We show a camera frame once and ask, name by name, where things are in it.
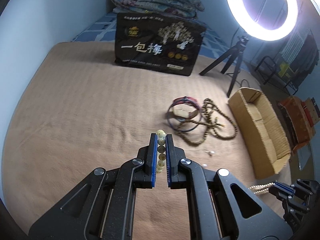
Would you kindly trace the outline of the thin black bangle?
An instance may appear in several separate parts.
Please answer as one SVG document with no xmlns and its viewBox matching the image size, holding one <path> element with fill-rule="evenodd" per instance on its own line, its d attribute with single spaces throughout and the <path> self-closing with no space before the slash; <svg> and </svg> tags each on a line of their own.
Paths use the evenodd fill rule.
<svg viewBox="0 0 320 240">
<path fill-rule="evenodd" d="M 186 105 L 193 110 L 185 110 L 182 109 L 181 106 Z M 187 133 L 193 131 L 199 124 L 195 124 L 194 127 L 188 128 L 185 130 L 179 129 L 177 127 L 174 127 L 174 124 L 171 122 L 171 119 L 174 119 L 181 123 L 187 123 L 187 121 L 195 121 L 196 117 L 199 117 L 198 121 L 202 120 L 202 113 L 201 113 L 201 106 L 200 103 L 191 96 L 183 96 L 180 98 L 176 98 L 172 101 L 171 105 L 169 106 L 165 117 L 167 119 L 168 125 L 176 132 L 182 132 Z"/>
</svg>

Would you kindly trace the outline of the red strap watch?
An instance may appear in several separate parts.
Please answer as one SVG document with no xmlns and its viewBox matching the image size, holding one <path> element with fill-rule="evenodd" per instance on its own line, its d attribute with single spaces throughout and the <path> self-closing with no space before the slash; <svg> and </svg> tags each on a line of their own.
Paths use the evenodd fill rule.
<svg viewBox="0 0 320 240">
<path fill-rule="evenodd" d="M 199 114 L 200 108 L 198 101 L 190 96 L 176 98 L 170 107 L 174 116 L 182 119 L 195 118 Z"/>
</svg>

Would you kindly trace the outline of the cardboard box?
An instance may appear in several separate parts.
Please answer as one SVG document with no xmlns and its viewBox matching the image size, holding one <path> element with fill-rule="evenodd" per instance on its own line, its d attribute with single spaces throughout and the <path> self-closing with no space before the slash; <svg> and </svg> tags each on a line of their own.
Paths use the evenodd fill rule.
<svg viewBox="0 0 320 240">
<path fill-rule="evenodd" d="M 286 133 L 272 104 L 260 90 L 243 87 L 228 100 L 253 165 L 255 177 L 279 174 L 291 156 Z"/>
</svg>

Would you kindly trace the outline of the orange cloth covered furniture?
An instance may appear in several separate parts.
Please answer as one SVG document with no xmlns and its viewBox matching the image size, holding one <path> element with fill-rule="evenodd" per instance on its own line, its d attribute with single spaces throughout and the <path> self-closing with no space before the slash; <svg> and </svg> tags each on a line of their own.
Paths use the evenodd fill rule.
<svg viewBox="0 0 320 240">
<path fill-rule="evenodd" d="M 293 143 L 292 152 L 310 143 L 315 136 L 315 125 L 319 122 L 319 107 L 314 98 L 302 101 L 297 96 L 278 102 L 278 108 L 284 116 Z"/>
</svg>

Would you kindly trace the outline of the black metal clothes rack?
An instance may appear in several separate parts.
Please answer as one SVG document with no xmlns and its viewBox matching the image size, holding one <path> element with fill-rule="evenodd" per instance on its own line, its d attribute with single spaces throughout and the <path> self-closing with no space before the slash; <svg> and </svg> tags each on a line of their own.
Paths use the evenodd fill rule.
<svg viewBox="0 0 320 240">
<path fill-rule="evenodd" d="M 253 67 L 263 84 L 295 95 L 319 63 L 319 49 L 311 29 L 294 31 L 273 54 L 263 55 Z"/>
</svg>

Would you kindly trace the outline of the yellow box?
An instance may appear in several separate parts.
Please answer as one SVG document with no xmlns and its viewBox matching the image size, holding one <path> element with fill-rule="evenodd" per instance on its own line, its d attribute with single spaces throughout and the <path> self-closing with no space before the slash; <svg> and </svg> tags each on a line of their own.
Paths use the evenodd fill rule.
<svg viewBox="0 0 320 240">
<path fill-rule="evenodd" d="M 279 77 L 283 77 L 289 68 L 290 68 L 289 64 L 282 62 L 279 66 L 279 69 L 280 69 L 280 71 L 278 72 Z"/>
</svg>

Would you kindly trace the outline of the dark hanging clothes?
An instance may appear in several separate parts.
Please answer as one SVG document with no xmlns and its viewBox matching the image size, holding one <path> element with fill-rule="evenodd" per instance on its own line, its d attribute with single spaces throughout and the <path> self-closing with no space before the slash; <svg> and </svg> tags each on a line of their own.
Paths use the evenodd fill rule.
<svg viewBox="0 0 320 240">
<path fill-rule="evenodd" d="M 300 52 L 290 64 L 290 69 L 294 73 L 291 82 L 295 83 L 295 86 L 300 86 L 305 78 L 313 72 L 318 61 L 319 50 L 314 36 L 310 34 L 306 37 Z"/>
</svg>

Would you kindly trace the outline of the black tripod stand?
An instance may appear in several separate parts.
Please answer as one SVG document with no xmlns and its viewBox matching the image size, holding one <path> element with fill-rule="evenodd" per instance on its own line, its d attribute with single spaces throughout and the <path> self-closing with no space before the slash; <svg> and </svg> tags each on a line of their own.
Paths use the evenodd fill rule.
<svg viewBox="0 0 320 240">
<path fill-rule="evenodd" d="M 229 67 L 236 61 L 235 69 L 233 72 L 232 80 L 229 85 L 229 89 L 227 91 L 227 97 L 230 97 L 230 94 L 232 92 L 232 89 L 234 87 L 234 84 L 236 82 L 236 78 L 239 74 L 239 70 L 241 67 L 242 59 L 244 50 L 246 49 L 246 46 L 249 42 L 248 36 L 242 36 L 239 38 L 239 41 L 236 43 L 236 45 L 229 48 L 225 53 L 223 53 L 218 59 L 216 59 L 213 63 L 211 63 L 208 67 L 206 67 L 203 71 L 199 73 L 200 76 L 204 76 L 207 74 L 210 70 L 215 68 L 218 64 L 220 64 L 225 59 L 228 59 L 225 66 L 221 70 L 220 73 L 225 74 L 226 71 L 229 69 Z"/>
</svg>

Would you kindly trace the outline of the black snack bag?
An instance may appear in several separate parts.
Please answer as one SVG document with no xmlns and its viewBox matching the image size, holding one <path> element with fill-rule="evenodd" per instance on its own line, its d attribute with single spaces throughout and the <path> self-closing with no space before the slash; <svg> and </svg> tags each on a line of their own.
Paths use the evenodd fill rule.
<svg viewBox="0 0 320 240">
<path fill-rule="evenodd" d="M 119 13 L 115 62 L 121 66 L 190 76 L 206 28 L 159 14 Z"/>
</svg>

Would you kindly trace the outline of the blue patterned bed sheet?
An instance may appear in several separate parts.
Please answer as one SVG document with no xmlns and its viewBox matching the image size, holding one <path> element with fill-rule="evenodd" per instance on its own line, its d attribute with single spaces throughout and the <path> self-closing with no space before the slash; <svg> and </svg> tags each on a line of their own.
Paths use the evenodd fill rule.
<svg viewBox="0 0 320 240">
<path fill-rule="evenodd" d="M 194 22 L 206 27 L 206 33 L 201 43 L 199 55 L 217 59 L 229 49 L 226 42 L 207 24 L 199 20 L 194 20 Z M 90 25 L 87 29 L 76 35 L 72 39 L 72 42 L 114 42 L 116 37 L 116 25 L 116 13 L 109 12 Z"/>
</svg>

